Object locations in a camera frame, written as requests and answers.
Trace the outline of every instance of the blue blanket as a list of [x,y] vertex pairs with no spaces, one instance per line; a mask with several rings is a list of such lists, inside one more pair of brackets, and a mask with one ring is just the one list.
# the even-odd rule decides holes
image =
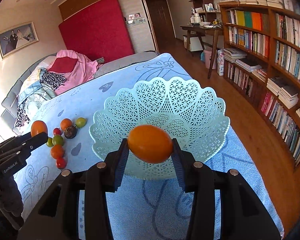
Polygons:
[[[151,80],[160,76],[169,80],[180,76],[191,79],[187,72],[164,53],[158,57],[98,77],[69,90],[41,106],[26,132],[30,131],[34,120],[43,120],[49,129],[49,136],[55,127],[60,127],[64,118],[88,119],[87,125],[79,129],[73,139],[66,139],[64,149],[68,161],[67,169],[84,171],[99,162],[91,146],[88,128],[92,125],[93,114],[103,109],[106,98],[114,96],[122,87],[133,88],[139,80]],[[23,217],[27,218],[51,182],[60,174],[55,160],[50,156],[50,148],[43,145],[32,152],[28,165],[15,175],[24,202]],[[271,202],[255,164],[241,141],[230,127],[222,149],[206,164],[218,171],[237,169],[257,193],[277,228],[283,235],[281,220]],[[143,181],[124,176],[116,193],[107,193],[107,204],[114,239],[184,239],[189,224],[193,194],[181,192],[177,179]],[[79,202],[79,236],[84,239],[84,202]],[[220,195],[216,191],[215,239],[220,234]]]

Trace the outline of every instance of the red mattress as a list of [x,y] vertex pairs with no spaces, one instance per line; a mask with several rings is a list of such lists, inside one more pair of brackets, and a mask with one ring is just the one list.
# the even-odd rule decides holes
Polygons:
[[67,49],[105,63],[134,54],[118,0],[98,1],[59,25]]

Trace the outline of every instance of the wooden desk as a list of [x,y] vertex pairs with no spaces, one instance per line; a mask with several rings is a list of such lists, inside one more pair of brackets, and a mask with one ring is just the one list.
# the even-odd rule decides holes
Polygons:
[[191,31],[196,32],[199,38],[199,41],[201,43],[202,48],[204,49],[204,45],[210,46],[210,44],[202,41],[202,36],[205,35],[212,35],[213,36],[213,43],[212,43],[212,54],[210,59],[210,66],[209,66],[209,74],[208,79],[211,76],[213,62],[216,56],[217,52],[217,43],[218,43],[218,37],[220,35],[223,35],[223,29],[222,28],[204,28],[201,26],[180,26],[183,30],[187,31],[187,47],[186,50],[189,51],[190,47],[190,34]]

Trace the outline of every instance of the basket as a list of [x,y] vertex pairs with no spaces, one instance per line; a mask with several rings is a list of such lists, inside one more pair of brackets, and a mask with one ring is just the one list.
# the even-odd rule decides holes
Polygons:
[[[133,89],[122,88],[116,96],[105,100],[104,110],[93,115],[89,133],[93,152],[102,160],[116,151],[129,131],[141,124],[152,124],[176,138],[182,150],[197,161],[205,162],[225,142],[230,119],[225,116],[226,104],[210,88],[201,88],[196,80],[173,77],[165,81],[155,77],[139,81]],[[170,179],[176,174],[171,158],[149,164],[131,152],[125,174],[141,179]]]

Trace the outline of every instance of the pink blanket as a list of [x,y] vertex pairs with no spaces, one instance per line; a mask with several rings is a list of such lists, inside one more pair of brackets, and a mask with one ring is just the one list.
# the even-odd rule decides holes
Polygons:
[[60,86],[55,90],[56,95],[60,95],[63,92],[70,90],[71,88],[79,86],[93,79],[93,76],[96,73],[97,69],[102,66],[98,65],[97,61],[91,61],[87,58],[87,56],[76,53],[73,50],[60,50],[57,53],[57,57],[77,58],[78,62],[72,72],[65,73],[67,81],[63,86]]

